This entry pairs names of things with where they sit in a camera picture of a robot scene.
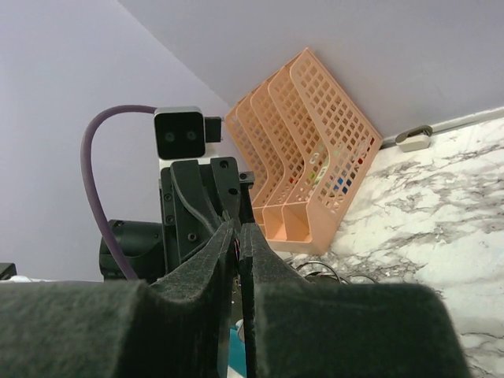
mesh plastic holder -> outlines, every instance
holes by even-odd
[[[286,241],[287,233],[282,208],[298,183],[305,163],[287,125],[269,95],[268,86],[271,81],[272,78],[255,91],[250,104],[283,165],[283,176],[262,210],[266,238]]]
[[[306,235],[307,249],[323,254],[383,139],[311,51],[303,51],[292,64],[291,78],[328,150],[327,168],[318,176],[306,206],[308,217],[298,228],[300,238]],[[299,207],[286,209],[299,217],[304,215]]]
[[[308,49],[226,117],[274,250],[323,254],[383,139]]]

camera lens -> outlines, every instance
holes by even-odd
[[[195,132],[187,132],[187,138],[189,140],[195,140],[196,139],[196,133]]]
[[[172,132],[167,132],[165,134],[165,139],[166,142],[173,142],[175,140],[175,134],[173,134]]]

black foam pad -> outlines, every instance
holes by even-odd
[[[218,377],[227,372],[234,227],[152,287],[0,285],[0,376]]]
[[[469,377],[450,318],[419,285],[255,290],[258,376]]]

marble countertop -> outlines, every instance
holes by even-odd
[[[331,250],[296,255],[432,287],[477,377],[504,377],[504,119],[378,153]]]

cable connector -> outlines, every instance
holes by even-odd
[[[220,143],[222,140],[222,118],[205,117],[205,143]]]

